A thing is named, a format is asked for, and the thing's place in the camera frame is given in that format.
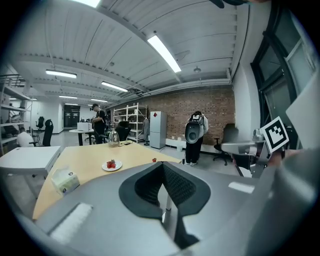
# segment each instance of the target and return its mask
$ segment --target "brick wall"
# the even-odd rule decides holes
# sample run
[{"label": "brick wall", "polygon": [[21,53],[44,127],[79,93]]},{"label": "brick wall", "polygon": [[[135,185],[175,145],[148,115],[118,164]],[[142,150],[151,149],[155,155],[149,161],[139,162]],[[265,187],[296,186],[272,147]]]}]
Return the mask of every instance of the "brick wall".
[{"label": "brick wall", "polygon": [[214,138],[223,137],[226,124],[235,122],[235,97],[232,88],[215,88],[164,93],[130,101],[110,110],[132,106],[133,103],[147,105],[149,111],[163,111],[167,114],[166,137],[184,138],[186,123],[195,111],[201,111],[208,119],[209,131],[203,144],[214,145]]}]

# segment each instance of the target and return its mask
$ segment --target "window frame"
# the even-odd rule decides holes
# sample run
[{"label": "window frame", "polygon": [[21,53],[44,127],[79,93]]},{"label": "window frame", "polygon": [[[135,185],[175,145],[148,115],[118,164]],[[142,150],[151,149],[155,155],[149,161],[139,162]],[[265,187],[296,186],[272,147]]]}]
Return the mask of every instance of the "window frame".
[{"label": "window frame", "polygon": [[[279,80],[282,76],[284,76],[287,82],[287,88],[288,88],[291,104],[295,101],[298,95],[296,84],[295,84],[294,78],[292,77],[290,66],[286,60],[289,53],[287,52],[286,48],[283,46],[281,41],[276,36],[276,31],[279,26],[283,11],[284,11],[284,7],[281,6],[279,2],[272,1],[269,22],[266,30],[262,33],[263,40],[261,42],[261,45],[259,47],[259,50],[257,51],[257,54],[253,62],[250,64],[253,71],[253,75],[255,77],[257,89],[258,89],[260,117],[261,117],[260,127],[263,127],[268,123],[269,120],[271,120],[271,113],[269,111],[269,108],[267,109],[265,108],[265,104],[267,102],[267,99],[265,98],[265,92],[277,80]],[[270,77],[268,77],[267,80],[265,80],[260,67],[260,62],[265,56],[269,47],[272,48],[276,57],[278,58],[280,67]],[[294,127],[288,127],[287,132],[290,133],[288,134],[290,137],[290,148],[296,149],[299,142],[299,138],[296,130],[294,129]]]}]

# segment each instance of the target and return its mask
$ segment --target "floor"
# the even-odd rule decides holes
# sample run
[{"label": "floor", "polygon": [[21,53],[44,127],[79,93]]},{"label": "floor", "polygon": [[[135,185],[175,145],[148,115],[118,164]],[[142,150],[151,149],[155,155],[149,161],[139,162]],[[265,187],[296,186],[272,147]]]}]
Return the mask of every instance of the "floor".
[{"label": "floor", "polygon": [[[85,140],[88,135],[83,134],[83,145],[89,145],[89,140]],[[60,134],[54,134],[51,138],[51,146],[62,146],[70,147],[70,146],[78,146],[78,134],[72,133],[68,131],[63,131]],[[176,148],[170,148],[170,147],[164,147],[162,149],[156,149],[149,146],[148,147],[154,151],[161,152],[162,154],[165,154],[167,156],[171,156],[177,159],[183,159],[185,155],[185,151],[179,152]],[[237,169],[233,166],[231,162],[228,162],[228,165],[224,165],[224,161],[222,159],[217,159],[216,161],[213,161],[213,156],[209,154],[200,154],[200,158],[198,161],[198,164],[193,166],[195,170],[201,169],[207,172],[213,172],[213,173],[222,173],[227,175],[236,175],[238,176],[239,173]],[[30,181],[32,182],[35,190],[37,192],[40,192],[41,187],[44,183],[44,177],[42,176],[36,176],[32,178],[31,176],[28,177]],[[36,204],[36,199],[31,193],[30,189],[28,188],[26,181],[22,176],[19,175],[9,175],[5,177],[6,184],[8,186],[8,189],[13,197],[13,199],[17,202],[23,213],[29,217],[32,218],[33,210]],[[158,199],[160,202],[160,207],[165,211],[166,209],[166,203],[167,203],[167,191],[162,186],[159,194]],[[166,218],[164,222],[164,227],[166,228],[169,235],[173,238],[175,227],[176,227],[176,221],[177,221],[177,208],[174,204],[172,204],[171,211],[166,213]]]}]

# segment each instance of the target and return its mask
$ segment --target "white table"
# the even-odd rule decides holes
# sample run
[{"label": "white table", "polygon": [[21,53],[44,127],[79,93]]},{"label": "white table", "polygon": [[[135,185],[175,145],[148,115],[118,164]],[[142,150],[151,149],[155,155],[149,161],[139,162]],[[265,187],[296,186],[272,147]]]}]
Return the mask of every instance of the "white table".
[{"label": "white table", "polygon": [[73,129],[73,130],[69,130],[70,133],[76,133],[78,134],[78,139],[79,139],[79,146],[83,146],[84,143],[82,141],[82,134],[89,134],[89,144],[91,145],[91,135],[95,133],[94,129],[90,129],[89,131],[85,131],[85,130],[78,130],[78,129]]},{"label": "white table", "polygon": [[31,192],[37,198],[27,175],[48,175],[61,153],[61,146],[17,147],[0,157],[2,175],[23,175]]}]

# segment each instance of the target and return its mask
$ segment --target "glass kettle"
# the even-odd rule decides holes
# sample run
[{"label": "glass kettle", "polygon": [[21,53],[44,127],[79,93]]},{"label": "glass kettle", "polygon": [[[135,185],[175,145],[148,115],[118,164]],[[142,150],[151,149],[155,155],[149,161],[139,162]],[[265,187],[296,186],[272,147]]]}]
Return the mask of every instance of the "glass kettle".
[{"label": "glass kettle", "polygon": [[118,147],[120,145],[119,134],[115,130],[110,132],[108,144],[109,147]]}]

